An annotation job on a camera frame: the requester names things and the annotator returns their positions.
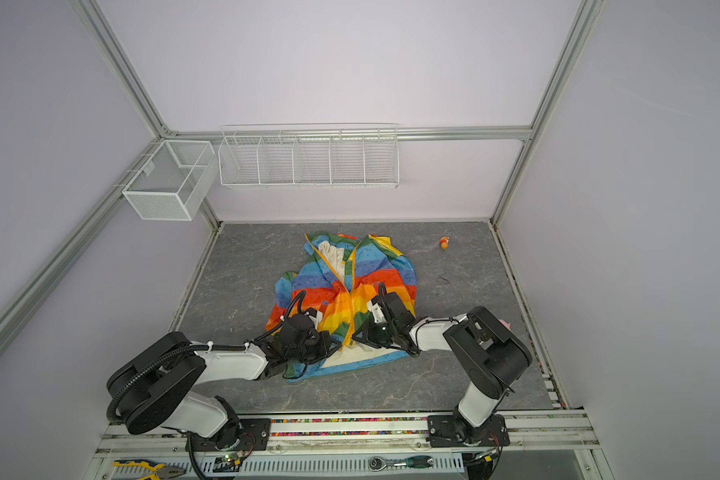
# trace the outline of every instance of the divided wire basket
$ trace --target divided wire basket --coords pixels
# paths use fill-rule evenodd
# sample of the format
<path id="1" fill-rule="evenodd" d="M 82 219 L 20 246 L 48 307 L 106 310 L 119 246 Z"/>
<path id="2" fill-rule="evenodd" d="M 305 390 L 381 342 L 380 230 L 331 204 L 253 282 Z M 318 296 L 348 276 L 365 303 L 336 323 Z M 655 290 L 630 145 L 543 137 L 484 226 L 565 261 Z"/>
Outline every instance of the divided wire basket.
<path id="1" fill-rule="evenodd" d="M 394 126 L 332 130 L 222 127 L 222 185 L 251 187 L 397 187 Z"/>
<path id="2" fill-rule="evenodd" d="M 192 220 L 218 173 L 209 141 L 163 140 L 123 188 L 144 220 Z"/>

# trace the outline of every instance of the colorful jacket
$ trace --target colorful jacket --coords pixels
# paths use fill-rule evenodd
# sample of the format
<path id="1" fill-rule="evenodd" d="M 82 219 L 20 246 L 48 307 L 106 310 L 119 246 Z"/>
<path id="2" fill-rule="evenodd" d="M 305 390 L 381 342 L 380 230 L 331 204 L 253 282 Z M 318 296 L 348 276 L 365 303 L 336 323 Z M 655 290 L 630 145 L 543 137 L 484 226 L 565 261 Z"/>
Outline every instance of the colorful jacket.
<path id="1" fill-rule="evenodd" d="M 288 304 L 301 290 L 306 290 L 303 309 L 311 307 L 323 314 L 318 330 L 330 332 L 345 346 L 352 342 L 356 329 L 373 317 L 368 302 L 378 294 L 380 282 L 386 285 L 387 292 L 400 295 L 405 307 L 415 315 L 416 273 L 411 261 L 392 246 L 389 237 L 368 235 L 358 240 L 324 233 L 305 237 L 304 250 L 310 259 L 298 274 L 288 272 L 275 284 L 276 304 L 268 330 L 280 322 Z M 344 249 L 343 272 L 335 271 L 321 254 L 319 245 L 323 242 Z"/>

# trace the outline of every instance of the green tool handle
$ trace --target green tool handle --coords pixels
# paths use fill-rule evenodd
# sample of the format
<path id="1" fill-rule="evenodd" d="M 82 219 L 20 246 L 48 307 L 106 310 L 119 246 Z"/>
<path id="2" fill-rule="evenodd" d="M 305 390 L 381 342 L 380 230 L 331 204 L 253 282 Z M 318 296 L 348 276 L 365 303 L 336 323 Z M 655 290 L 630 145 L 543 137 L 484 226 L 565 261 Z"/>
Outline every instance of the green tool handle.
<path id="1" fill-rule="evenodd" d="M 405 459 L 405 464 L 409 468 L 429 468 L 432 466 L 433 460 L 431 456 L 417 455 Z"/>

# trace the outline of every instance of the black mounting plate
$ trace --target black mounting plate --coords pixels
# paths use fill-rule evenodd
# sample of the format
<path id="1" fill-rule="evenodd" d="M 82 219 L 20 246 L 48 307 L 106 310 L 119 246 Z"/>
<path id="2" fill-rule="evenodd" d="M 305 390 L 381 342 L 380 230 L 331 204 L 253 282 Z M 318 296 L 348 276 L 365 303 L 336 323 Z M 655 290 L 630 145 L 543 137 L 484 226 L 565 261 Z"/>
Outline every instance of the black mounting plate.
<path id="1" fill-rule="evenodd" d="M 254 450 L 266 450 L 266 443 L 269 440 L 269 428 L 272 426 L 270 418 L 240 418 L 242 432 L 240 433 L 240 443 L 235 446 L 236 451 L 242 450 L 247 452 L 251 448 L 251 442 L 254 442 Z M 194 447 L 197 452 L 219 452 L 211 440 L 201 438 L 200 441 L 194 441 Z"/>
<path id="2" fill-rule="evenodd" d="M 440 447 L 459 447 L 464 446 L 462 442 L 456 441 L 456 432 L 454 430 L 454 417 L 452 415 L 430 415 L 427 417 L 427 427 L 429 435 L 427 442 L 435 448 Z M 480 430 L 490 430 L 499 439 L 499 445 L 506 447 L 509 445 L 509 433 L 507 433 L 507 424 L 501 415 L 492 415 L 480 426 Z M 492 446 L 495 444 L 494 438 L 490 433 L 486 433 L 480 446 Z"/>

